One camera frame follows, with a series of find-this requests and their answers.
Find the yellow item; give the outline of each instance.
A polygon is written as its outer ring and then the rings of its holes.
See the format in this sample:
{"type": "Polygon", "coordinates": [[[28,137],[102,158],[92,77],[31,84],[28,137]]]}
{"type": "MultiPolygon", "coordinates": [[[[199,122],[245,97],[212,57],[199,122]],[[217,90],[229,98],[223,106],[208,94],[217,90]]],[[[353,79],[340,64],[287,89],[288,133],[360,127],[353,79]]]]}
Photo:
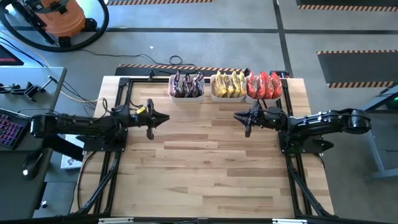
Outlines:
{"type": "Polygon", "coordinates": [[[221,72],[217,72],[216,78],[214,79],[213,93],[217,97],[223,97],[226,94],[226,87],[223,78],[221,77],[221,72]]]}
{"type": "Polygon", "coordinates": [[[233,84],[234,90],[235,90],[233,97],[237,98],[241,94],[241,84],[240,84],[238,75],[236,74],[235,71],[232,73],[232,84],[233,84]]]}
{"type": "Polygon", "coordinates": [[[142,108],[139,108],[137,110],[137,114],[141,114],[142,112],[144,112],[147,108],[145,106],[143,106],[142,108]]]}
{"type": "Polygon", "coordinates": [[[226,94],[224,95],[224,97],[230,98],[232,94],[234,94],[234,86],[232,84],[232,80],[225,73],[223,75],[223,80],[225,82],[225,87],[226,87],[226,94]]]}
{"type": "Polygon", "coordinates": [[[247,94],[247,92],[246,92],[246,78],[244,77],[244,73],[241,72],[239,74],[238,78],[239,78],[239,82],[241,84],[241,92],[239,94],[239,97],[246,96],[246,94],[247,94]]]}

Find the gray floor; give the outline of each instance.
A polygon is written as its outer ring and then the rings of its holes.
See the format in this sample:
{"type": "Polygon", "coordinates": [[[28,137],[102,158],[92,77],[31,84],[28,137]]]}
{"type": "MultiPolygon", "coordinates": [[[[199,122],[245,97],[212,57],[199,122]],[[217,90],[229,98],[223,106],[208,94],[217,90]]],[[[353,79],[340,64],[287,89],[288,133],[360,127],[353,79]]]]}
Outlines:
{"type": "MultiPolygon", "coordinates": [[[[101,20],[96,6],[79,1],[88,16],[101,20]]],[[[295,0],[280,0],[285,29],[366,29],[394,30],[396,12],[302,11],[295,0]]],[[[215,0],[208,4],[168,4],[146,6],[110,6],[110,27],[133,28],[251,28],[276,29],[272,0],[215,0]]],[[[25,35],[37,38],[33,32],[25,35]]],[[[304,78],[313,113],[328,109],[359,107],[374,98],[381,89],[329,89],[317,60],[319,50],[396,49],[396,35],[286,35],[294,77],[304,78]]],[[[284,61],[278,34],[221,33],[145,33],[108,32],[88,49],[108,54],[149,54],[159,62],[180,55],[185,63],[198,66],[282,70],[284,61]]],[[[150,63],[145,58],[111,58],[86,52],[53,54],[41,52],[51,66],[68,68],[66,80],[82,95],[95,99],[105,75],[113,75],[121,63],[150,63]]],[[[29,66],[36,66],[22,57],[29,66]]],[[[79,103],[60,97],[57,111],[85,115],[79,103]]],[[[363,182],[363,175],[376,171],[363,136],[332,134],[327,139],[335,148],[325,153],[326,176],[335,213],[345,218],[397,222],[398,179],[363,182]]],[[[35,217],[68,212],[77,172],[60,170],[60,155],[55,154],[46,180],[46,200],[51,206],[35,217]],[[64,194],[56,194],[59,189],[64,194]]]]}

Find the keyboard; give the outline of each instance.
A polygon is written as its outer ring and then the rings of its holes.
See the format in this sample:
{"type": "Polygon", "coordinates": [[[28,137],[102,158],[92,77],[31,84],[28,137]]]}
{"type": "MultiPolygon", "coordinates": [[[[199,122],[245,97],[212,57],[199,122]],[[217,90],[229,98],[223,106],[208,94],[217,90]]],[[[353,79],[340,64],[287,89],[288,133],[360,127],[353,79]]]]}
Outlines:
{"type": "Polygon", "coordinates": [[[29,117],[0,109],[0,147],[14,150],[26,134],[29,117]]]}

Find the vacuum hose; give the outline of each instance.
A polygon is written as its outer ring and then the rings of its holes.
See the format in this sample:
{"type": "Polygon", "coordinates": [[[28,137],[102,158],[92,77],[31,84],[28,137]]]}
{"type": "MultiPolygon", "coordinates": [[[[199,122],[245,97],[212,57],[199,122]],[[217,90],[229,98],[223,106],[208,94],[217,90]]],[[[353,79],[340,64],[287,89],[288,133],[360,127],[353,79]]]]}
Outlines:
{"type": "Polygon", "coordinates": [[[39,50],[44,50],[44,51],[48,51],[48,52],[71,52],[74,50],[80,50],[82,48],[85,48],[87,46],[89,46],[90,44],[92,44],[93,42],[95,42],[96,40],[98,40],[106,31],[106,29],[108,28],[108,24],[109,24],[109,11],[108,11],[108,7],[106,6],[104,0],[98,0],[98,2],[101,4],[102,10],[104,12],[104,22],[101,26],[101,28],[97,31],[97,33],[95,33],[94,35],[92,35],[89,39],[76,44],[76,45],[72,45],[70,47],[49,47],[46,45],[42,45],[42,44],[38,44],[36,42],[33,42],[31,40],[29,40],[28,38],[24,37],[23,35],[21,35],[20,33],[18,33],[18,31],[16,31],[8,22],[7,18],[6,18],[6,4],[1,4],[0,5],[0,22],[2,22],[3,26],[17,39],[19,39],[20,41],[22,41],[23,43],[37,48],[39,50]]]}

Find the wooden tabletop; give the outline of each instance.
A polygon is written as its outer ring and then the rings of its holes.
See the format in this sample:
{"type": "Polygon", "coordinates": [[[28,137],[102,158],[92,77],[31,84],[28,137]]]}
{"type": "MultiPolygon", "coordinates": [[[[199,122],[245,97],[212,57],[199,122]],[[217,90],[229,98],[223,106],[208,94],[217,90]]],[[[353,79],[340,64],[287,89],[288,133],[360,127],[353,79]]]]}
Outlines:
{"type": "MultiPolygon", "coordinates": [[[[104,77],[99,98],[114,105],[120,77],[104,77]]],[[[310,114],[304,81],[288,79],[296,117],[310,114]]],[[[116,183],[113,217],[292,218],[285,157],[277,133],[254,128],[250,138],[233,113],[247,103],[214,103],[206,84],[201,103],[173,103],[166,83],[136,83],[132,100],[152,98],[170,120],[146,138],[146,128],[129,128],[116,183]]],[[[98,103],[95,116],[104,113],[98,103]]],[[[80,187],[83,204],[98,185],[104,153],[87,164],[80,187]]],[[[303,155],[307,184],[333,213],[325,171],[319,158],[303,155]]],[[[108,189],[105,190],[103,206],[108,189]]],[[[302,204],[302,193],[298,191],[302,204]]],[[[76,200],[72,212],[77,210],[76,200]]]]}

